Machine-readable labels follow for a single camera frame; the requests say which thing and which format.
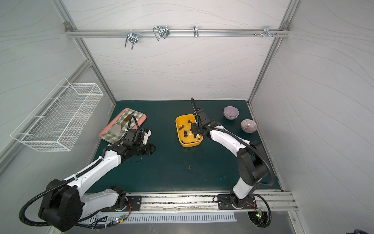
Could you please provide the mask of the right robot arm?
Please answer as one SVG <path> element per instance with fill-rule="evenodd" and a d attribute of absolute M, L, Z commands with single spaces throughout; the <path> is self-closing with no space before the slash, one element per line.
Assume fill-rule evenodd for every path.
<path fill-rule="evenodd" d="M 207 136 L 221 144 L 237 159 L 239 180 L 230 191 L 231 203 L 234 206 L 241 206 L 241 203 L 252 196 L 253 191 L 267 175 L 271 177 L 269 184 L 274 183 L 274 174 L 267 160 L 259 152 L 259 146 L 238 137 L 220 123 L 210 121 L 203 109 L 194 108 L 193 116 L 195 118 L 195 123 L 192 124 L 194 134 Z"/>

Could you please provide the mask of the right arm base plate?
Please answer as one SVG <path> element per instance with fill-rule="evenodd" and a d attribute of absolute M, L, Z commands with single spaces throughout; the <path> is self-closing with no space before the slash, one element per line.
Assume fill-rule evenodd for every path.
<path fill-rule="evenodd" d="M 257 210 L 254 196 L 238 199 L 234 194 L 219 194 L 212 200 L 218 204 L 219 210 Z"/>

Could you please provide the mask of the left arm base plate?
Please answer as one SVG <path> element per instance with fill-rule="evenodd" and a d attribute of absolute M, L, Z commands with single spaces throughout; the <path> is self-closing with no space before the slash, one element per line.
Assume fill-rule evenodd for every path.
<path fill-rule="evenodd" d="M 140 211 L 142 197 L 141 196 L 126 196 L 126 201 L 121 205 L 114 205 L 112 207 L 103 208 L 101 212 L 128 212 Z"/>

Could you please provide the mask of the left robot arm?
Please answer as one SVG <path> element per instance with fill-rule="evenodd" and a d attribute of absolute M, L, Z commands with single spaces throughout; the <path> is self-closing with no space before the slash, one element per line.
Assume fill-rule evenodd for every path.
<path fill-rule="evenodd" d="M 65 179 L 53 180 L 47 186 L 49 192 L 43 196 L 39 218 L 48 225 L 67 231 L 81 219 L 105 208 L 122 211 L 128 207 L 126 192 L 112 186 L 102 192 L 86 194 L 98 180 L 133 156 L 149 156 L 156 147 L 148 142 L 149 129 L 130 129 L 123 140 L 107 146 L 102 155 L 90 165 Z"/>

